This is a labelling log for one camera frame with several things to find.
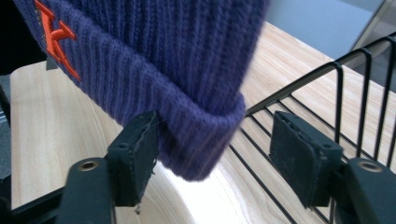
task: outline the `knit beanie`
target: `knit beanie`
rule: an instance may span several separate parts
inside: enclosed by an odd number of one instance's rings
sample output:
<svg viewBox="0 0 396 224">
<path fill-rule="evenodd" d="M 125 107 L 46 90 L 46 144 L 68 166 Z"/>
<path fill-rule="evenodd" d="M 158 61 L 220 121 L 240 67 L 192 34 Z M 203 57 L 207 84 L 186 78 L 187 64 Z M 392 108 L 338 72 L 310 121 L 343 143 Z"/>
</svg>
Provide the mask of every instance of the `knit beanie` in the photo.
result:
<svg viewBox="0 0 396 224">
<path fill-rule="evenodd" d="M 15 0 L 38 45 L 120 125 L 156 110 L 159 160 L 210 174 L 244 117 L 239 92 L 269 0 Z"/>
</svg>

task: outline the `black metal wire rack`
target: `black metal wire rack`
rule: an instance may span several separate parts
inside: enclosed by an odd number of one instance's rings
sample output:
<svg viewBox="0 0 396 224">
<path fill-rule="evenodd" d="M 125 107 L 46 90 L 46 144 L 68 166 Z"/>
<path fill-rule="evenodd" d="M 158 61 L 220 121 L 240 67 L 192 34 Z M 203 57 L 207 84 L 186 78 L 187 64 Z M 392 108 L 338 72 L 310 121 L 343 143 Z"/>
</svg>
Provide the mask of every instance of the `black metal wire rack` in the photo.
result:
<svg viewBox="0 0 396 224">
<path fill-rule="evenodd" d="M 304 116 L 305 119 L 308 119 L 308 122 L 322 130 L 325 134 L 330 136 L 334 142 L 340 144 L 340 146 L 344 148 L 343 160 L 347 161 L 354 157 L 363 157 L 374 161 L 380 161 L 394 173 L 396 170 L 396 164 L 392 163 L 392 158 L 396 138 L 396 116 L 394 113 L 395 111 L 393 110 L 396 98 L 394 98 L 394 92 L 390 91 L 390 83 L 393 78 L 396 78 L 392 77 L 395 73 L 394 64 L 396 63 L 395 36 L 396 33 L 383 37 L 364 48 L 351 51 L 338 60 L 322 65 L 248 109 L 244 121 L 252 123 L 258 130 L 260 130 L 263 136 L 271 138 L 272 121 L 276 110 L 282 110 L 298 116 Z M 387 48 L 387 52 L 389 53 L 388 69 L 386 74 L 384 74 L 384 76 L 386 76 L 384 87 L 380 88 L 383 91 L 371 92 L 371 86 L 375 85 L 373 84 L 373 81 L 371 81 L 371 75 L 373 74 L 372 66 L 374 62 L 373 52 L 374 49 L 378 48 Z M 361 101 L 358 102 L 360 108 L 353 108 L 354 111 L 350 111 L 349 116 L 346 116 L 346 109 L 348 109 L 348 95 L 350 94 L 348 88 L 351 88 L 347 85 L 347 81 L 349 78 L 355 78 L 350 77 L 352 73 L 348 72 L 350 70 L 348 70 L 346 64 L 355 63 L 357 61 L 363 62 L 364 64 L 364 72 L 361 77 L 361 82 L 358 82 L 361 86 L 353 87 L 357 88 L 354 91 L 358 92 L 358 98 L 361 98 Z M 335 98 L 333 99 L 332 115 L 327 117 L 323 117 L 320 111 L 314 111 L 311 109 L 310 105 L 317 104 L 320 100 L 312 100 L 311 102 L 309 100 L 309 96 L 305 96 L 303 99 L 300 99 L 301 96 L 304 96 L 304 88 L 315 88 L 315 82 L 321 78 L 327 78 L 327 81 L 331 81 L 329 82 L 329 86 L 333 88 L 333 94 L 329 93 L 328 95 L 329 97 Z M 373 94 L 381 95 L 380 97 L 377 97 L 381 99 L 381 102 L 373 102 L 371 100 Z M 374 118 L 367 118 L 367 111 L 369 110 L 370 113 L 373 113 L 374 110 Z M 343 127 L 345 119 L 350 118 L 356 120 L 356 127 Z M 365 131 L 368 128 L 367 125 L 375 126 L 376 132 L 373 133 L 373 136 L 368 136 L 366 134 Z M 344 130 L 346 129 L 353 130 L 353 132 L 345 133 Z M 244 138 L 253 145 L 253 148 L 260 152 L 263 160 L 266 160 L 266 162 L 270 163 L 275 168 L 269 157 L 269 149 L 264 148 L 260 143 L 258 143 L 255 137 L 252 136 L 252 134 L 244 128 L 243 125 L 240 129 L 240 134 L 242 134 Z M 295 215 L 292 215 L 285 208 L 284 202 L 281 202 L 267 187 L 269 183 L 266 182 L 266 179 L 257 175 L 255 170 L 249 165 L 249 162 L 241 153 L 239 153 L 238 146 L 230 144 L 230 149 L 253 175 L 258 184 L 266 194 L 268 194 L 269 198 L 274 201 L 276 206 L 281 210 L 289 222 L 297 223 L 294 218 Z M 324 223 L 333 223 L 334 201 L 331 201 L 330 210 L 324 211 L 322 208 L 316 207 L 312 207 L 311 209 L 313 214 L 318 216 Z"/>
</svg>

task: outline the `purple beanie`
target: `purple beanie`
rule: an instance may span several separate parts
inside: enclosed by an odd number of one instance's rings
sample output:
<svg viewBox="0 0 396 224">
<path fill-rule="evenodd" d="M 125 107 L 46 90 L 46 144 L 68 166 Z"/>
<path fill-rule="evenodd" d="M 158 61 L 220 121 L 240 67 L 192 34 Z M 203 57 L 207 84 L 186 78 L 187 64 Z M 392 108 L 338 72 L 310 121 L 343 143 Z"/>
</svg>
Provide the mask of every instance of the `purple beanie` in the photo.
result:
<svg viewBox="0 0 396 224">
<path fill-rule="evenodd" d="M 159 112 L 159 160 L 210 174 L 244 117 L 239 92 L 269 0 L 15 0 L 39 46 L 119 124 Z"/>
</svg>

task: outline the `embroidered logo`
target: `embroidered logo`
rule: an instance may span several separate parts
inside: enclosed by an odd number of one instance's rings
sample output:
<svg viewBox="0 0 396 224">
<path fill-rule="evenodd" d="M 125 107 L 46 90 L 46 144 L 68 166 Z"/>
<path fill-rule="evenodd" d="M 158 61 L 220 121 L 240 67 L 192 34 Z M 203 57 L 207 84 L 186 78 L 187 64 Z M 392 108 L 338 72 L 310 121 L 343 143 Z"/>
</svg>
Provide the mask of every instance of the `embroidered logo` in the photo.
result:
<svg viewBox="0 0 396 224">
<path fill-rule="evenodd" d="M 67 60 L 66 54 L 59 44 L 60 40 L 66 38 L 76 41 L 76 35 L 63 21 L 59 21 L 59 29 L 53 30 L 52 23 L 55 21 L 55 15 L 53 12 L 38 0 L 35 0 L 35 6 L 41 12 L 41 20 L 43 22 L 43 28 L 47 42 L 47 51 L 49 55 L 51 55 L 58 63 L 63 64 L 73 77 L 75 77 L 78 81 L 81 81 L 81 78 Z"/>
</svg>

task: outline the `wooden table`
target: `wooden table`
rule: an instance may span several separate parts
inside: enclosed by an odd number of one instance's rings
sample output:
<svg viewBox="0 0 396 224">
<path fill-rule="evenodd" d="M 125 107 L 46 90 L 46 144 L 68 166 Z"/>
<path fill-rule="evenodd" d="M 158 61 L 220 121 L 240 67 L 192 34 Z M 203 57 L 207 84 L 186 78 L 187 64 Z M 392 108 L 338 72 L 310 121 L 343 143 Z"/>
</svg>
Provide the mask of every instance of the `wooden table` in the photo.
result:
<svg viewBox="0 0 396 224">
<path fill-rule="evenodd" d="M 242 87 L 247 106 L 252 106 L 312 69 L 330 61 L 322 53 L 266 23 L 260 36 L 247 78 Z M 361 76 L 347 70 L 351 86 L 346 91 L 346 113 L 343 123 L 347 133 L 354 134 L 354 114 L 348 113 L 360 97 Z M 332 119 L 329 107 L 333 87 L 328 76 L 298 92 L 309 106 Z M 371 83 L 371 102 L 376 103 L 382 90 Z M 389 98 L 385 136 L 394 123 L 396 100 Z M 61 70 L 46 71 L 36 63 L 15 71 L 11 76 L 12 106 L 12 207 L 16 208 L 64 185 L 68 168 L 76 161 L 103 157 L 106 147 L 121 131 L 121 126 L 104 113 L 78 89 Z M 376 112 L 368 116 L 375 126 Z M 259 115 L 262 122 L 269 122 Z M 269 138 L 259 134 L 249 120 L 242 127 L 264 148 Z M 291 189 L 268 162 L 259 160 L 257 150 L 236 133 L 232 144 L 266 186 L 299 223 L 321 220 L 305 210 Z M 367 133 L 365 144 L 372 144 Z M 174 176 L 159 162 L 141 203 L 141 214 L 133 208 L 117 208 L 119 223 L 288 223 L 288 219 L 259 186 L 240 160 L 227 149 L 208 179 L 189 183 Z M 321 209 L 324 214 L 328 209 Z"/>
</svg>

